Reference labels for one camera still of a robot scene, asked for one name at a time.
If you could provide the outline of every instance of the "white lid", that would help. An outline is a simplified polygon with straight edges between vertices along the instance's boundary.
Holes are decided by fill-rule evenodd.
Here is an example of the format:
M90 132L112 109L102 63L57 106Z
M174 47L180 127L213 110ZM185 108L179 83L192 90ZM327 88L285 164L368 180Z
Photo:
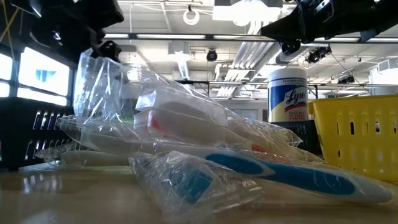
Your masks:
M283 68L271 72L268 80L271 82L278 78L307 78L307 73L301 68Z

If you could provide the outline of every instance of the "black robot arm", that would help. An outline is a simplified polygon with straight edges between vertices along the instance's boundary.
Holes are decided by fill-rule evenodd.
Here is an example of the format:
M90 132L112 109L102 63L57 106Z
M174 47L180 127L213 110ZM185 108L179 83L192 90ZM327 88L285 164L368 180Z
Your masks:
M290 15L261 28L263 36L281 42L285 54L316 38L360 32L360 42L398 24L397 0L295 0Z
M30 36L61 56L78 62L80 54L92 47L93 56L119 61L118 45L102 41L105 27L124 20L116 0L12 0L11 4L37 18Z

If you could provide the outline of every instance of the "yellow plastic basket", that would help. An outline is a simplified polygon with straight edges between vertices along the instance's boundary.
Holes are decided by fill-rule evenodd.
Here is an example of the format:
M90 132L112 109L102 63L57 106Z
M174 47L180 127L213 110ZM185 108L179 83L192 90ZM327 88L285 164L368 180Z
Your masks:
M308 111L328 164L398 180L398 96L313 100Z

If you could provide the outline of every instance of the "black plastic basket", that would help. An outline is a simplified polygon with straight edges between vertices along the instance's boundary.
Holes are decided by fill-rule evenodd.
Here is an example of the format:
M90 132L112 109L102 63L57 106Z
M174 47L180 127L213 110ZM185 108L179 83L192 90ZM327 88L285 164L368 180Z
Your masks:
M289 129L298 137L300 137L303 142L298 145L298 148L316 155L322 155L322 149L317 134L317 127L315 126L314 120L273 122L272 124Z
M60 117L70 114L73 114L71 106L0 98L0 168L18 170L43 163L34 156L38 150L71 141L56 125Z

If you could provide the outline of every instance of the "basket handle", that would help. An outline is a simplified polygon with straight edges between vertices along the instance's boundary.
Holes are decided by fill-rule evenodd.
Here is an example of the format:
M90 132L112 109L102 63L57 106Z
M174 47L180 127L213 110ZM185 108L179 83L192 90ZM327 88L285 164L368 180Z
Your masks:
M307 103L307 107L308 107L308 114L314 115L315 111L313 109L313 102L312 101L309 101Z

